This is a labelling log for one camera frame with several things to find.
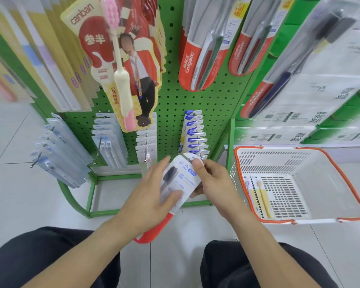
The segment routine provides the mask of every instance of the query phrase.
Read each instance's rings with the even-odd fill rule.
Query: black pants
[[[155,83],[150,77],[145,77],[140,80],[141,84],[141,97],[139,103],[142,115],[149,117],[149,113],[155,105]]]
[[[42,227],[27,232],[0,248],[0,288],[20,288],[92,234],[90,230]],[[120,253],[91,287],[116,288],[120,277]]]
[[[0,288],[20,288],[91,233],[89,230],[42,227],[5,243],[0,248]],[[314,257],[286,243],[280,245],[321,287],[337,287]],[[200,266],[200,276],[203,288],[259,287],[239,242],[208,243]],[[116,288],[119,277],[120,254],[117,254],[92,287]]]

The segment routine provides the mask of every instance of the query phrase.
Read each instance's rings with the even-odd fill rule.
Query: person's right hand
[[[199,159],[192,161],[193,169],[202,179],[202,184],[190,197],[193,198],[204,193],[226,219],[231,217],[231,214],[245,210],[244,201],[238,194],[225,167],[212,160],[204,160],[203,163]]]

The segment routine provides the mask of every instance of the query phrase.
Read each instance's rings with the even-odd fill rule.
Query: white tile floor
[[[95,229],[108,217],[86,219],[63,197],[57,181],[30,169],[29,152],[43,121],[29,107],[0,105],[0,246],[38,227]],[[341,164],[360,194],[360,164]],[[119,208],[138,180],[103,182],[94,208]],[[84,204],[89,184],[72,193]],[[270,226],[280,242],[312,254],[339,287],[360,288],[360,222]],[[122,288],[198,288],[200,261],[213,239],[235,238],[215,207],[184,208],[150,245],[130,243],[122,250]]]

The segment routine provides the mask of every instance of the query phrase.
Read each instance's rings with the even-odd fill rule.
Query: red jacket
[[[141,59],[141,62],[143,63],[148,76],[153,81],[157,81],[157,69],[156,69],[154,59],[151,56],[151,53],[148,50],[136,51],[136,52],[137,52],[137,55],[139,56],[139,58]],[[132,94],[132,96],[136,96],[137,89],[136,89],[135,73],[132,68],[130,59],[128,59],[127,61],[124,61],[124,67],[125,67],[125,70],[129,73],[129,83],[130,83],[130,87],[131,87],[131,94]]]

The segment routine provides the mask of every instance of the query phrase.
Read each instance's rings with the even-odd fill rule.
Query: white plastic basket
[[[261,222],[360,220],[360,198],[356,190],[324,150],[243,146],[234,153],[231,179]],[[251,175],[259,179],[248,179]],[[263,192],[249,190],[256,188],[257,180],[262,181],[258,185]]]

